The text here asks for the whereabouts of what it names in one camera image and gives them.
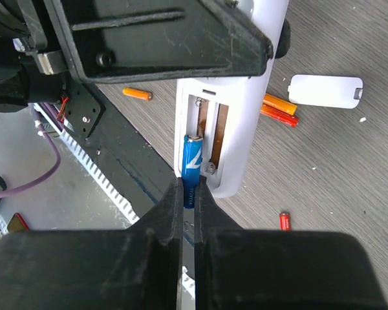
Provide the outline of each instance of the white plastic device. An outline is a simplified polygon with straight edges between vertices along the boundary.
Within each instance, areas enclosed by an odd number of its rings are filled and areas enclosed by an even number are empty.
[[[362,88],[358,77],[298,74],[290,81],[289,101],[298,105],[353,109],[360,102]]]
[[[240,0],[242,10],[268,37],[277,50],[288,0]],[[174,171],[181,176],[184,136],[196,135],[199,107],[197,98],[209,101],[204,133],[201,174],[215,198],[234,195],[240,188],[252,147],[260,108],[266,93],[274,59],[267,63],[266,72],[259,77],[193,78],[177,81],[175,114]],[[213,149],[219,105],[228,106],[224,139],[217,170],[206,172]]]

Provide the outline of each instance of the gray wood grain surface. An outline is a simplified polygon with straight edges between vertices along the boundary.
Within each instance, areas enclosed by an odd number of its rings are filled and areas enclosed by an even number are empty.
[[[243,187],[218,203],[243,227],[277,229],[289,210],[294,229],[357,237],[388,300],[388,0],[291,0],[287,17],[292,48],[268,92],[287,98],[294,74],[358,76],[363,98],[354,110],[299,107],[296,129],[261,117]],[[155,99],[100,88],[172,164],[175,81],[134,86]]]

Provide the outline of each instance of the gray floor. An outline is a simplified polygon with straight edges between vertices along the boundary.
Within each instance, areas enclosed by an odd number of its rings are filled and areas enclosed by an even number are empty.
[[[261,117],[244,187],[220,206],[244,227],[277,229],[289,210],[294,229],[356,236],[388,300],[388,0],[291,0],[288,18],[292,48],[268,92],[287,98],[294,74],[358,76],[363,99],[354,110],[300,107],[296,129]],[[171,163],[175,82],[137,84],[154,92],[148,103],[122,86],[102,90]]]

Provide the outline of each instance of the blue battery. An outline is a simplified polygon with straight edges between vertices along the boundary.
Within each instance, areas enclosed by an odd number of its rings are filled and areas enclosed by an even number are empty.
[[[185,136],[182,153],[182,183],[184,185],[184,207],[194,208],[195,187],[200,183],[202,161],[202,137]]]

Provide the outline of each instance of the black wheel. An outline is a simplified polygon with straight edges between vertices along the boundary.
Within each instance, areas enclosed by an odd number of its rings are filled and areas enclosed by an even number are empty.
[[[290,48],[290,23],[287,19],[283,23],[282,32],[280,33],[279,46],[276,51],[276,59],[286,56]]]

